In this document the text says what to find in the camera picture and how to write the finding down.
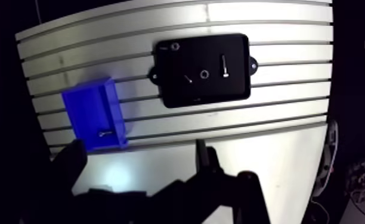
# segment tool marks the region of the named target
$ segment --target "screw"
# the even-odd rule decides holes
[[[105,135],[110,135],[110,134],[112,134],[112,133],[113,133],[112,131],[99,132],[99,133],[98,133],[98,135],[99,135],[99,137],[103,137],[103,136],[105,136]]]
[[[188,76],[184,76],[184,77],[188,80],[189,83],[192,83],[192,80],[190,78],[188,78]]]
[[[227,77],[229,77],[230,75],[227,73],[227,63],[225,62],[225,56],[224,56],[224,54],[221,56],[221,60],[222,60],[222,62],[223,62],[223,77],[224,78],[227,78]]]

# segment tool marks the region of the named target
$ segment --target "black plate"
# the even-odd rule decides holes
[[[250,95],[248,38],[243,34],[161,41],[151,80],[168,108],[246,99]],[[225,77],[223,57],[228,77]]]

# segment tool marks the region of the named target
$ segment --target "metal screw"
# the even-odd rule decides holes
[[[98,133],[98,135],[99,135],[99,137],[103,137],[103,136],[105,136],[105,135],[111,135],[113,133],[113,131],[107,131],[107,132],[99,132]]]
[[[207,71],[207,70],[202,70],[199,73],[199,76],[201,77],[201,79],[207,79],[211,74]]]
[[[180,45],[178,43],[172,43],[170,47],[171,47],[172,51],[178,51],[180,48]]]
[[[229,77],[230,75],[227,73],[227,63],[225,62],[225,56],[224,56],[224,54],[221,56],[221,60],[222,60],[222,62],[223,62],[223,77],[224,78],[227,78],[227,77]]]
[[[184,77],[185,77],[185,79],[188,80],[189,83],[192,83],[192,80],[190,78],[188,78],[188,76],[184,76]]]

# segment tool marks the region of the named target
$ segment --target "white slatwall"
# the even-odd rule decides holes
[[[16,34],[33,106],[53,153],[75,139],[61,91],[99,77],[115,81],[132,152],[90,155],[73,192],[107,186],[154,194],[194,174],[193,140],[203,138],[216,148],[226,173],[258,174],[271,223],[300,224],[326,133],[333,55],[329,4],[133,0]],[[146,78],[153,45],[224,33],[246,34],[259,62],[250,98],[166,108]],[[231,223],[231,211],[218,214],[213,220]]]
[[[131,145],[259,132],[323,122],[332,71],[330,1],[130,1],[16,35],[49,146],[75,138],[60,92],[110,76]],[[259,62],[249,99],[168,109],[146,75],[159,40],[244,33]]]

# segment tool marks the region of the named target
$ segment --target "cable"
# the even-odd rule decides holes
[[[311,198],[311,203],[316,204],[319,207],[321,207],[321,209],[323,209],[323,211],[326,213],[326,216],[327,216],[326,224],[329,224],[329,222],[330,222],[330,214],[327,212],[327,210],[320,203],[314,201],[313,198]]]
[[[338,124],[335,120],[332,120],[329,123],[329,128],[327,130],[327,144],[323,147],[323,150],[325,147],[327,147],[327,150],[330,150],[330,145],[334,143],[334,151],[333,151],[333,157],[331,159],[331,162],[329,164],[329,170],[327,172],[327,177],[324,182],[324,185],[321,188],[315,188],[312,195],[313,197],[318,197],[323,193],[324,189],[326,189],[327,184],[329,183],[330,175],[332,173],[332,168],[334,165],[334,161],[336,159],[337,150],[338,150]],[[316,186],[318,186],[318,183],[321,185],[321,179],[324,178],[324,175],[320,174],[318,177],[316,177]]]
[[[358,211],[360,211],[365,216],[365,212],[361,208],[359,208],[359,206],[355,203],[354,199],[352,198],[352,194],[349,194],[349,199],[352,201],[352,203],[354,204],[355,208],[357,208]]]

